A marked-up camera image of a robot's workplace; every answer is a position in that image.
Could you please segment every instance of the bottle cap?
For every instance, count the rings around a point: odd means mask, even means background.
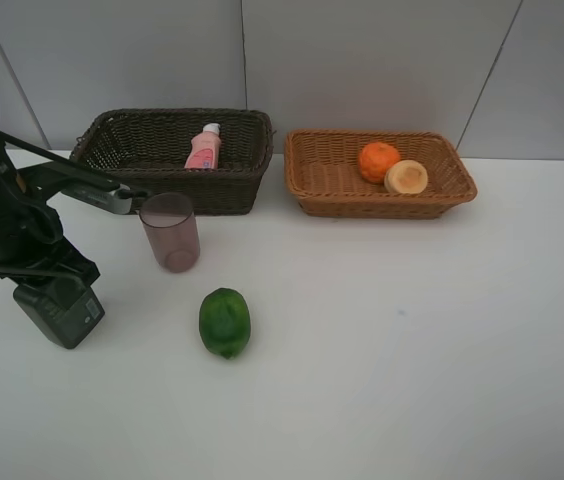
[[[220,134],[220,124],[219,123],[209,123],[205,125],[202,129],[203,132],[213,132],[216,135]]]

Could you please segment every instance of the basket rim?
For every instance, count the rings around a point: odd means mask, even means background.
[[[260,110],[246,110],[246,109],[234,109],[234,108],[119,108],[114,110],[108,110],[106,112],[98,115],[95,120],[91,123],[91,126],[81,137],[77,138],[77,144],[71,150],[69,155],[69,160],[74,162],[79,162],[80,157],[83,155],[86,147],[93,140],[96,135],[98,128],[106,121],[111,118],[120,115],[160,115],[160,114],[173,114],[173,113],[224,113],[224,114],[236,114],[243,116],[256,117],[264,123],[264,130],[266,135],[266,145],[264,146],[264,158],[262,162],[252,170],[230,170],[230,169],[191,169],[187,170],[184,168],[155,168],[155,169],[134,169],[134,168],[117,168],[117,169],[105,169],[102,171],[108,172],[112,175],[120,175],[121,173],[139,173],[148,172],[158,173],[162,172],[165,174],[178,174],[190,178],[225,178],[225,179],[252,179],[260,178],[264,175],[269,163],[271,162],[271,157],[273,156],[273,127],[271,125],[270,117]]]
[[[408,195],[389,192],[373,192],[373,193],[347,193],[347,192],[328,192],[316,193],[311,190],[300,188],[294,182],[293,171],[295,168],[295,155],[293,152],[293,139],[298,136],[305,135],[338,135],[338,136],[377,136],[377,135],[393,135],[393,136],[418,136],[428,137],[441,141],[445,148],[451,152],[452,161],[459,167],[461,175],[468,184],[466,192],[457,195],[448,195],[444,193],[430,193],[426,195]],[[376,203],[376,204],[402,204],[402,205],[459,205],[467,203],[475,199],[478,194],[475,181],[466,169],[464,163],[460,159],[457,151],[451,143],[442,135],[430,131],[390,131],[390,130],[352,130],[352,129],[316,129],[303,128],[290,131],[285,140],[284,145],[284,177],[285,183],[289,191],[298,198],[298,200],[310,200],[320,203],[334,203],[334,200],[346,203]]]

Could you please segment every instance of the orange fruit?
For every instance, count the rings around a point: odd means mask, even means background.
[[[360,174],[371,183],[383,183],[386,172],[400,161],[400,152],[388,143],[365,145],[358,155]]]

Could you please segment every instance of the pink bottle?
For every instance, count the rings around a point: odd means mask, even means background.
[[[220,152],[220,125],[209,123],[202,133],[193,137],[191,155],[184,164],[184,168],[218,168],[218,154]]]

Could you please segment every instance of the light brown wicker basket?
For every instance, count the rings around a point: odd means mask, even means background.
[[[429,185],[423,193],[387,193],[360,176],[358,154],[377,141],[395,146],[402,160],[426,167]],[[284,157],[287,188],[308,215],[430,219],[478,193],[455,149],[435,133],[295,130],[286,138]]]

